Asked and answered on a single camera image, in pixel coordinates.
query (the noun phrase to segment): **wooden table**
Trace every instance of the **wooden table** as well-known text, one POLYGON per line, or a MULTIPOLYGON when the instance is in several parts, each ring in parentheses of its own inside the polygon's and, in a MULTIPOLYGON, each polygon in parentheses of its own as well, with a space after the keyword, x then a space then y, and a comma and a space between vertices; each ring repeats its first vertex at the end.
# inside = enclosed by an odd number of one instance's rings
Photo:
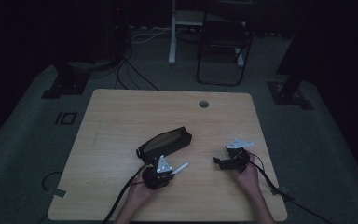
MULTIPOLYGON (((54 196, 48 217, 103 220, 128 179, 143 165, 136 148, 181 126, 193 135, 192 141, 166 160, 173 170, 185 162, 189 165, 133 220, 253 220, 244 193, 213 163, 213 157, 227 159, 225 145, 234 138, 250 140, 254 145, 247 149, 262 159, 267 175, 278 186, 252 97, 195 91, 96 90, 58 186, 67 194, 54 196), (200 107, 201 100, 209 106, 200 107)), ((272 196, 262 175, 260 187, 275 220, 285 220, 282 197, 272 196)))

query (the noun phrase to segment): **human hand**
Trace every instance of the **human hand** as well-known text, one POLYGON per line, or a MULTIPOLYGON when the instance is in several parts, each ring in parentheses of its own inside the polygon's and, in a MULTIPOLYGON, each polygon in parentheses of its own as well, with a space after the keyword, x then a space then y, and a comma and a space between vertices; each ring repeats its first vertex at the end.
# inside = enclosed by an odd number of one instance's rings
POLYGON ((136 210, 145 205, 158 190, 149 189, 143 179, 144 168, 131 182, 126 202, 117 214, 115 224, 128 224, 136 210))
MULTIPOLYGON (((250 161, 255 161, 255 155, 249 154, 250 161)), ((251 163, 248 164, 246 169, 240 173, 237 170, 230 170, 230 174, 234 177, 234 179, 238 182, 241 189, 248 196, 256 196, 261 195, 261 189, 258 183, 258 171, 251 163)))
POLYGON ((143 179, 142 173, 144 168, 132 181, 129 193, 127 195, 126 204, 129 204, 133 209, 138 209, 145 205, 158 192, 158 189, 149 189, 143 179))

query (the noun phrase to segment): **wire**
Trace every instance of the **wire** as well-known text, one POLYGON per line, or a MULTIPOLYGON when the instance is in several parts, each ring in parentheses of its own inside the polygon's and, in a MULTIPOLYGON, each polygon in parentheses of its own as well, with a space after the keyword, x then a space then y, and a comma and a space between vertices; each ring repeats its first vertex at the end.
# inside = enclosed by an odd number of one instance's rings
POLYGON ((260 159, 260 157, 258 157, 257 155, 255 155, 255 154, 253 154, 253 153, 251 153, 251 152, 248 152, 249 154, 251 154, 251 155, 254 155, 256 158, 258 158, 258 160, 261 162, 261 166, 263 167, 263 171, 265 171, 266 169, 264 169, 264 163, 263 163, 263 161, 260 159))
POLYGON ((295 201, 290 201, 290 203, 292 203, 292 204, 296 205, 297 207, 299 207, 299 208, 301 208, 301 209, 303 209, 303 210, 305 210, 305 211, 307 211, 307 212, 313 214, 314 216, 316 216, 316 217, 320 218, 321 220, 323 220, 325 223, 333 224, 333 223, 330 222, 329 220, 327 220, 327 219, 325 219, 324 217, 321 217, 320 215, 318 215, 318 214, 316 214, 316 213, 310 211, 308 208, 304 207, 303 205, 301 205, 301 204, 299 204, 299 203, 296 203, 295 201))
POLYGON ((62 175, 62 172, 61 171, 56 171, 56 172, 52 172, 48 175, 46 175, 43 180, 42 180, 42 189, 45 191, 45 192, 48 192, 48 188, 46 187, 46 180, 51 177, 52 175, 62 175))
POLYGON ((159 36, 159 35, 163 35, 167 30, 169 30, 170 29, 170 27, 168 27, 168 28, 165 28, 164 30, 162 30, 160 33, 157 33, 157 34, 138 34, 138 35, 135 35, 135 36, 133 36, 131 39, 133 39, 133 38, 135 38, 135 37, 138 37, 138 36, 142 36, 142 35, 152 35, 151 37, 149 37, 149 38, 147 38, 146 40, 144 40, 144 41, 139 41, 139 42, 132 42, 131 41, 131 43, 132 44, 143 44, 143 43, 146 43, 147 41, 149 41, 149 40, 151 40, 151 39, 153 39, 153 38, 155 38, 155 37, 157 37, 157 36, 159 36))
POLYGON ((46 218, 48 218, 48 213, 44 214, 43 217, 40 218, 40 220, 37 222, 37 224, 42 224, 46 218))
POLYGON ((188 31, 188 30, 180 30, 178 32, 176 32, 176 39, 182 42, 186 42, 186 43, 191 43, 191 44, 199 44, 200 42, 200 34, 197 32, 193 32, 193 31, 188 31))
POLYGON ((117 70, 116 70, 116 83, 115 83, 115 89, 117 88, 117 82, 119 82, 121 84, 122 87, 124 87, 124 89, 128 89, 126 85, 124 85, 124 83, 121 81, 120 79, 120 69, 123 66, 124 61, 122 61, 120 63, 120 65, 118 66, 117 70))
POLYGON ((149 80, 147 80, 147 78, 145 78, 144 76, 142 76, 142 74, 139 73, 138 70, 136 70, 136 68, 128 61, 128 59, 124 58, 124 61, 130 65, 130 67, 136 72, 136 74, 138 74, 138 76, 140 76, 140 77, 143 78, 147 83, 149 83, 151 86, 153 86, 153 88, 156 89, 156 91, 159 91, 159 89, 158 89, 153 83, 151 83, 149 80))
POLYGON ((136 182, 136 183, 130 184, 130 186, 132 186, 132 185, 137 185, 137 184, 143 184, 143 183, 144 183, 144 181, 142 181, 142 182, 136 182))
POLYGON ((325 223, 329 223, 329 224, 333 224, 332 222, 330 222, 329 220, 327 220, 326 218, 316 214, 315 212, 312 212, 311 210, 309 210, 309 208, 299 204, 299 203, 295 203, 294 200, 295 198, 281 192, 280 190, 278 190, 274 184, 271 182, 271 180, 269 179, 269 177, 266 175, 266 172, 264 171, 264 169, 261 169, 259 166, 257 166, 256 164, 254 164, 252 161, 249 161, 253 166, 255 166, 258 171, 266 178, 266 181, 267 181, 267 184, 269 185, 270 188, 272 188, 276 193, 278 193, 279 195, 281 195, 283 197, 283 200, 285 202, 290 202, 290 203, 293 203, 294 205, 298 206, 299 208, 309 212, 310 214, 318 217, 319 219, 323 220, 325 223))
POLYGON ((138 88, 138 90, 140 90, 141 88, 139 88, 138 85, 136 85, 135 81, 132 79, 132 76, 130 75, 130 70, 129 70, 129 65, 126 63, 126 67, 127 67, 127 75, 130 78, 130 81, 136 86, 136 88, 138 88))
POLYGON ((115 204, 113 205, 112 209, 110 210, 109 214, 106 216, 105 220, 103 221, 103 224, 107 223, 110 219, 110 217, 113 215, 113 213, 115 212, 118 203, 120 202, 121 198, 123 197, 124 193, 126 192, 127 188, 131 185, 133 179, 135 179, 135 177, 147 166, 149 165, 149 163, 145 163, 136 173, 135 175, 133 175, 129 181, 127 181, 126 185, 123 187, 123 189, 121 190, 121 192, 118 194, 117 199, 115 201, 115 204))
POLYGON ((105 73, 101 73, 101 74, 92 74, 92 76, 89 77, 89 79, 98 79, 98 78, 102 78, 102 77, 107 77, 110 74, 114 73, 116 71, 116 68, 113 68, 112 70, 105 72, 105 73))

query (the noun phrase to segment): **hand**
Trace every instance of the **hand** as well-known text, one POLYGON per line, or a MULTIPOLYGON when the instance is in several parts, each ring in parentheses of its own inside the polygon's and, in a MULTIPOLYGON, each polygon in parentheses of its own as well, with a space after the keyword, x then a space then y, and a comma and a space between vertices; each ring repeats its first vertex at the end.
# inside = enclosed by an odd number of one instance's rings
MULTIPOLYGON (((249 154, 250 161, 255 161, 255 156, 253 154, 249 154)), ((251 163, 248 164, 246 169, 240 173, 237 170, 230 170, 230 174, 235 178, 235 180, 240 185, 241 189, 246 193, 248 196, 255 196, 260 195, 261 190, 258 183, 258 171, 251 163)))
POLYGON ((130 186, 126 202, 117 214, 115 224, 130 223, 131 217, 135 214, 136 210, 145 205, 153 195, 158 192, 158 189, 149 189, 145 183, 143 183, 142 173, 145 169, 146 168, 132 180, 132 185, 130 186))
POLYGON ((153 195, 158 192, 158 189, 152 190, 145 185, 142 179, 142 173, 145 169, 146 168, 144 168, 132 181, 132 185, 130 186, 129 193, 127 195, 126 203, 130 204, 135 209, 145 205, 153 197, 153 195))
MULTIPOLYGON (((250 161, 255 161, 255 156, 249 154, 250 161)), ((269 207, 264 200, 263 194, 258 183, 258 170, 251 163, 248 164, 246 169, 240 173, 237 170, 230 170, 231 175, 240 185, 241 189, 248 196, 249 202, 252 204, 255 220, 260 224, 272 224, 275 223, 272 214, 269 211, 269 207)))

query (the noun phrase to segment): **black stand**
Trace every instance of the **black stand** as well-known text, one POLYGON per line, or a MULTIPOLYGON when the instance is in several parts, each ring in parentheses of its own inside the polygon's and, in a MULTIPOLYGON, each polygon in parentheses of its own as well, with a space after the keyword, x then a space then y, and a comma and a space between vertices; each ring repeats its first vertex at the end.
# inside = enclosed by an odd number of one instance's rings
POLYGON ((290 76, 285 83, 267 82, 276 105, 299 105, 302 109, 313 110, 310 101, 301 93, 299 77, 290 76))
POLYGON ((43 93, 42 99, 58 99, 64 95, 81 95, 89 80, 90 73, 74 71, 68 63, 55 63, 58 75, 50 90, 43 93))

